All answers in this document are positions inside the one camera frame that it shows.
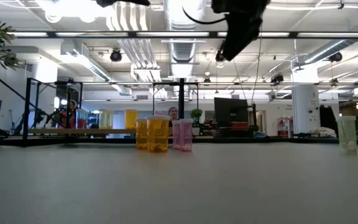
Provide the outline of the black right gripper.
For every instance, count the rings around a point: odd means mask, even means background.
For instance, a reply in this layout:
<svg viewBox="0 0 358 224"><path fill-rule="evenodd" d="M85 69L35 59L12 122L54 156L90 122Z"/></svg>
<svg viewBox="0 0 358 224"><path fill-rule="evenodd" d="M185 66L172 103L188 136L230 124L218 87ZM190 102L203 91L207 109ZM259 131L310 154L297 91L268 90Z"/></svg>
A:
<svg viewBox="0 0 358 224"><path fill-rule="evenodd" d="M227 34L221 55L227 61L234 59L259 36L262 14L270 0L212 0L214 13L224 13Z"/></svg>

